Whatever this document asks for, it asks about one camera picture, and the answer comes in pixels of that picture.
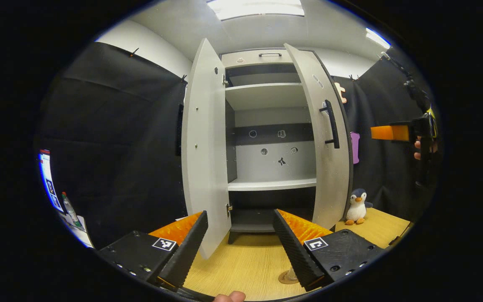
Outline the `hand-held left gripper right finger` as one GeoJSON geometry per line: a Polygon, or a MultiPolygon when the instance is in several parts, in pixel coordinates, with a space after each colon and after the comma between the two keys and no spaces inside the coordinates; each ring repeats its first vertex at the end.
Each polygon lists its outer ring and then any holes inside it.
{"type": "Polygon", "coordinates": [[[274,210],[273,227],[306,291],[350,277],[385,252],[349,229],[332,232],[280,209],[274,210]]]}

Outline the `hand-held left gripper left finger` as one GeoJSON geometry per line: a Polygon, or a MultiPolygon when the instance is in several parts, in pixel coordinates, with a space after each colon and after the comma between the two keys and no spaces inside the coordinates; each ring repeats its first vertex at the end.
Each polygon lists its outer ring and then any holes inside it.
{"type": "Polygon", "coordinates": [[[150,233],[132,231],[98,254],[133,279],[176,291],[184,285],[207,229],[207,211],[200,211],[150,233]]]}

